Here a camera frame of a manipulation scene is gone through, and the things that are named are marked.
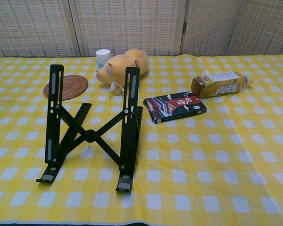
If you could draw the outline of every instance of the gingham pattern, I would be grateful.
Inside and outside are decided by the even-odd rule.
[[[283,55],[149,60],[139,105],[190,90],[202,74],[235,70],[255,83],[203,100],[208,112],[185,119],[154,125],[144,107],[129,195],[115,192],[118,167],[96,143],[71,152],[51,186],[35,182],[46,167],[50,64],[88,79],[81,96],[63,102],[72,115],[92,103],[84,128],[97,130],[122,108],[123,97],[97,82],[95,58],[0,58],[0,221],[283,225]],[[104,136],[117,150],[120,128]]]

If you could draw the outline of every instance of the plastic bottle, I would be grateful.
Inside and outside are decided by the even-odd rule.
[[[238,93],[242,87],[251,84],[253,79],[237,72],[217,73],[197,76],[193,79],[191,90],[199,98],[223,96]]]

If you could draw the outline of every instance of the plush toy ear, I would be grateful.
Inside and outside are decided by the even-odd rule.
[[[133,62],[133,67],[140,67],[140,62],[138,62],[138,60],[134,60]]]
[[[111,63],[108,63],[107,68],[106,68],[106,72],[107,72],[107,75],[108,75],[108,76],[111,75],[111,68],[112,68]]]

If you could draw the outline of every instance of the woven screen panel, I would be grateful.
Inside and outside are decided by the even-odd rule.
[[[62,0],[0,0],[0,57],[75,56]]]
[[[231,55],[283,54],[283,0],[249,0]]]
[[[191,0],[186,9],[186,34],[181,53],[224,55],[241,0]]]
[[[148,55],[178,55],[185,0],[76,0],[87,56],[141,48]]]

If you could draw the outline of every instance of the bottle cap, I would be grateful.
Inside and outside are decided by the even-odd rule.
[[[244,77],[246,78],[246,84],[251,84],[254,82],[254,79],[251,76],[245,75]]]

